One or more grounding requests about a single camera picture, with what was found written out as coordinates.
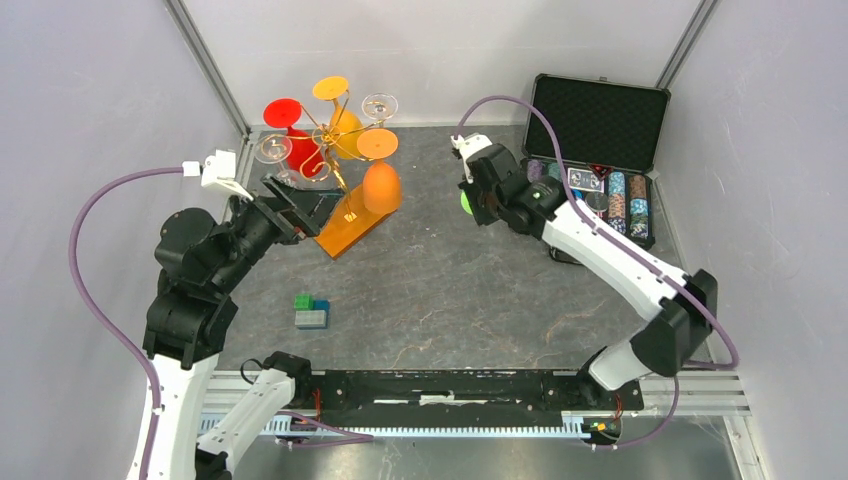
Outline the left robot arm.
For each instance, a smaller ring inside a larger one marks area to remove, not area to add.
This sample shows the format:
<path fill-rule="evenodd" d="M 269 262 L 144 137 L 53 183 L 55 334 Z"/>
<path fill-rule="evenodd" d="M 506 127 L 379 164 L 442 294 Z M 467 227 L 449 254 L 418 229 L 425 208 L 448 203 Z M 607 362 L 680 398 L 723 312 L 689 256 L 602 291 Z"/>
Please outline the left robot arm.
<path fill-rule="evenodd" d="M 161 228 L 154 251 L 161 271 L 142 342 L 157 382 L 148 387 L 132 479 L 228 479 L 278 411 L 313 397 L 310 362 L 276 352 L 224 418 L 206 433 L 199 430 L 238 311 L 232 292 L 273 245 L 319 235 L 344 197 L 338 188 L 302 190 L 270 175 L 263 182 L 266 195 L 231 198 L 234 212 L 226 222 L 187 208 Z"/>

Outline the orange plastic wine glass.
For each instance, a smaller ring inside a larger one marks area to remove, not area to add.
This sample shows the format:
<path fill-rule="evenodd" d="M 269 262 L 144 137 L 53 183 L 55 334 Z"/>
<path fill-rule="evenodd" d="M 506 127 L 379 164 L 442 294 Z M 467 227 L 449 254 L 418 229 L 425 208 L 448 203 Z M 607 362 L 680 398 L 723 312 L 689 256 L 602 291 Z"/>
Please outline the orange plastic wine glass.
<path fill-rule="evenodd" d="M 397 136 L 390 130 L 366 130 L 357 140 L 361 155 L 371 160 L 363 178 L 365 207 L 375 214 L 385 215 L 396 211 L 402 203 L 402 184 L 396 170 L 387 162 L 399 146 Z"/>

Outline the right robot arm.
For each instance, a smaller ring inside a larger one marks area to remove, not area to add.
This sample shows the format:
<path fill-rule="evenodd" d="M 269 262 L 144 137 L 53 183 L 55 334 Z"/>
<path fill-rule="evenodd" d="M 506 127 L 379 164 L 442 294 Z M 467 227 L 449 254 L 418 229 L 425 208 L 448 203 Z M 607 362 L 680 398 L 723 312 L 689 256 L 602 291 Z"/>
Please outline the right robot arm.
<path fill-rule="evenodd" d="M 595 215 L 582 200 L 569 201 L 561 181 L 528 180 L 512 153 L 484 135 L 454 141 L 464 174 L 459 187 L 477 224 L 506 223 L 562 251 L 615 289 L 646 325 L 587 361 L 577 382 L 591 408 L 612 401 L 618 389 L 654 373 L 675 376 L 712 333 L 717 282 L 661 261 Z"/>

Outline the green plastic wine glass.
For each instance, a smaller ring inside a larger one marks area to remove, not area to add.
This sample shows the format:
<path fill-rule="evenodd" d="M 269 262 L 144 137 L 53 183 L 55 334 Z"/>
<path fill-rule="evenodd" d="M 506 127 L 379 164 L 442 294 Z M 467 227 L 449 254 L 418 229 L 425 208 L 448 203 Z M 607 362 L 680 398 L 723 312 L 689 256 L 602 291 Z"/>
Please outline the green plastic wine glass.
<path fill-rule="evenodd" d="M 469 199 L 468 199 L 468 197 L 467 197 L 467 194 L 466 194 L 464 191 L 462 191 L 462 192 L 461 192 L 461 195 L 460 195 L 460 203 L 461 203 L 461 207 L 463 208 L 463 210 L 464 210 L 464 211 L 465 211 L 468 215 L 472 215 L 472 214 L 473 214 L 473 208 L 472 208 L 472 206 L 471 206 L 471 204 L 470 204 L 470 202 L 469 202 Z"/>

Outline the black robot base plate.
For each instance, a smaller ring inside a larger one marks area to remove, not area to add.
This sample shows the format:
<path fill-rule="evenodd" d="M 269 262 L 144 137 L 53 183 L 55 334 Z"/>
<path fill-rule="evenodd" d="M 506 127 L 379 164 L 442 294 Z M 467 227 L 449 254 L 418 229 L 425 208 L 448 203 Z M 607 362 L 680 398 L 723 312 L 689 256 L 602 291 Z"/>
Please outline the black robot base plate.
<path fill-rule="evenodd" d="M 630 381 L 605 391 L 569 370 L 325 370 L 297 380 L 289 408 L 335 427 L 556 427 L 564 412 L 605 416 L 644 407 Z"/>

